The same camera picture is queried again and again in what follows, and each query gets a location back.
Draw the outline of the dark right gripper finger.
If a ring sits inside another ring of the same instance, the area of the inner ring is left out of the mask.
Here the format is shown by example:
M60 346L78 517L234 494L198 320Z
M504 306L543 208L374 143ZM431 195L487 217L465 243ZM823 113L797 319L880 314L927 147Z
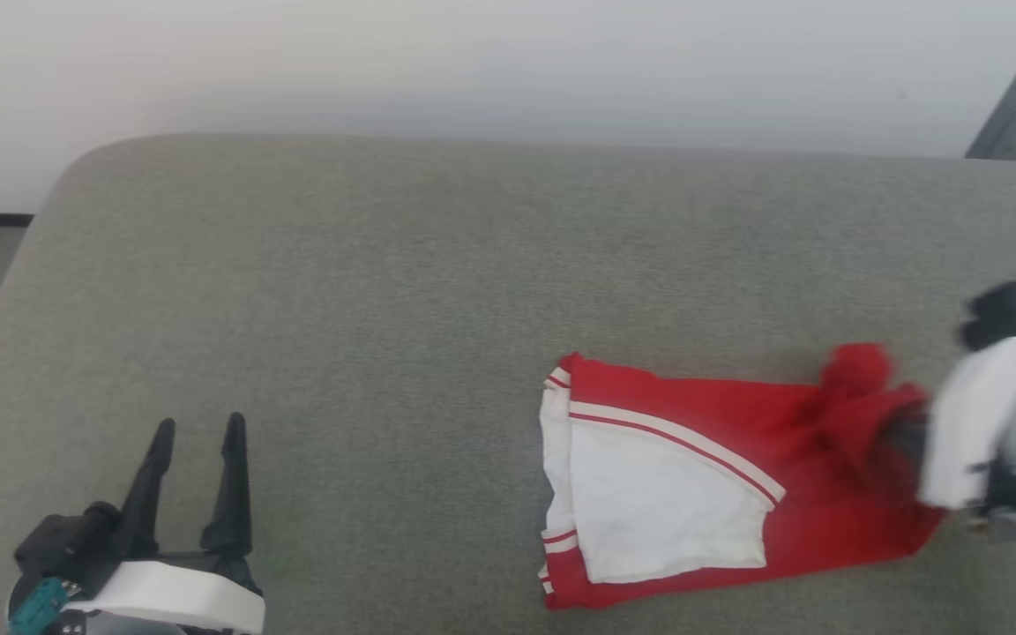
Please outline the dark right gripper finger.
M880 434L878 457L891 482L919 482L928 438L926 412L894 412Z

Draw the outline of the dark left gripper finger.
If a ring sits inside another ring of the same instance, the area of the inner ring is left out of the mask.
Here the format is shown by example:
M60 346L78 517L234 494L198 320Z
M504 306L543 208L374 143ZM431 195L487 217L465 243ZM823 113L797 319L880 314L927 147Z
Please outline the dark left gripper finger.
M223 473L210 522L203 527L200 547L205 552L244 558L251 552L249 442L241 412L228 418L223 447Z
M153 441L121 507L123 524L118 543L126 558L144 559L158 554L158 495L162 479L172 462L175 431L176 422L172 418L158 422Z

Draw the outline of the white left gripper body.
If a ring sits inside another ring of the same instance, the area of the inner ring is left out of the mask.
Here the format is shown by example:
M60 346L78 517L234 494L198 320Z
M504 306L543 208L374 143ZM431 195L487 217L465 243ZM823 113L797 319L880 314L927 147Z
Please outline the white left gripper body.
M247 557L165 552L144 559L69 557L60 579L68 634L262 634L266 602Z

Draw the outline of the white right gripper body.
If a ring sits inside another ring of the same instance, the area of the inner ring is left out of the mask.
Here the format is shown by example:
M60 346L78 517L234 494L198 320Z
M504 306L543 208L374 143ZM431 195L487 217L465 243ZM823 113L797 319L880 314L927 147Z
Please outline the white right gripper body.
M957 362L931 403L918 497L935 509L983 502L990 466L1016 409L1016 337Z

